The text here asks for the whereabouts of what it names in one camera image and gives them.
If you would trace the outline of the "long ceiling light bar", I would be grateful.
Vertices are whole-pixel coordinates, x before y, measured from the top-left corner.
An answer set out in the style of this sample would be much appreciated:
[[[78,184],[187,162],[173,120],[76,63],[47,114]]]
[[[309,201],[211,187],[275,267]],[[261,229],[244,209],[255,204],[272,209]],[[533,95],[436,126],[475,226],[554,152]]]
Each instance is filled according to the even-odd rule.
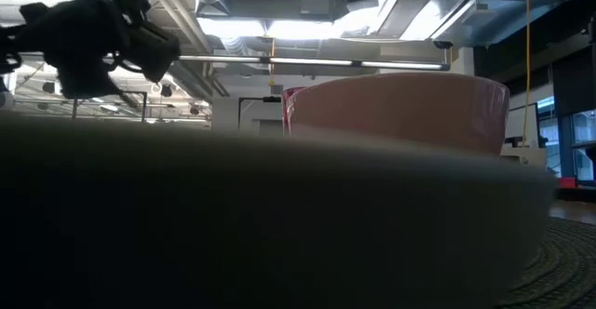
[[[286,58],[270,56],[220,56],[220,55],[182,55],[180,60],[223,63],[248,63],[248,64],[287,64],[309,66],[332,66],[350,68],[375,68],[392,70],[422,70],[422,71],[449,71],[451,65],[447,63],[429,63],[412,61],[385,61],[385,60],[333,60],[315,58]]]

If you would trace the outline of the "pale pink bowl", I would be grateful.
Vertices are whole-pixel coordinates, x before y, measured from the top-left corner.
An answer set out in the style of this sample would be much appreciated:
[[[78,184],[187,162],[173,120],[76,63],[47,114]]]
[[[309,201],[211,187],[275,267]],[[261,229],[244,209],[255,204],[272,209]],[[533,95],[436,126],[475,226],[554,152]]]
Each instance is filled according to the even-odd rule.
[[[404,72],[336,79],[285,102],[291,136],[337,131],[499,155],[509,90],[467,74]]]

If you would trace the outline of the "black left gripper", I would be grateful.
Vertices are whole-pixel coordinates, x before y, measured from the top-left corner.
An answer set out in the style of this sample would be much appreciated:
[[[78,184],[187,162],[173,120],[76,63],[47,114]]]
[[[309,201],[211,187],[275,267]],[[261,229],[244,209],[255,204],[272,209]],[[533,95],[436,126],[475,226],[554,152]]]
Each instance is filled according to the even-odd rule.
[[[66,99],[122,96],[109,75],[118,67],[157,83],[181,55],[177,37],[148,21],[127,23],[109,0],[33,3],[21,6],[20,14],[25,23],[13,47],[42,53],[57,70]]]

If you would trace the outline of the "grey round woven placemat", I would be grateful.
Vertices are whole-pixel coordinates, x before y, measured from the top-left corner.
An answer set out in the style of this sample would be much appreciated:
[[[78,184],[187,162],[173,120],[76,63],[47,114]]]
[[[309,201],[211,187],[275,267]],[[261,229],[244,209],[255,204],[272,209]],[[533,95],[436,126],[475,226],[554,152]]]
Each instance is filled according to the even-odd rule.
[[[549,218],[536,256],[495,309],[596,309],[596,225]]]

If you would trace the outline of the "pale green plate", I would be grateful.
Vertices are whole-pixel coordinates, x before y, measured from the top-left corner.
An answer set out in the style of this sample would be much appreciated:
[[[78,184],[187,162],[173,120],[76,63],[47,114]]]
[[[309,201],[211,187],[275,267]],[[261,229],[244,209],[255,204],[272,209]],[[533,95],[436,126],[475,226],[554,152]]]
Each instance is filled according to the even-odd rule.
[[[355,136],[0,114],[0,309],[490,308],[556,187]]]

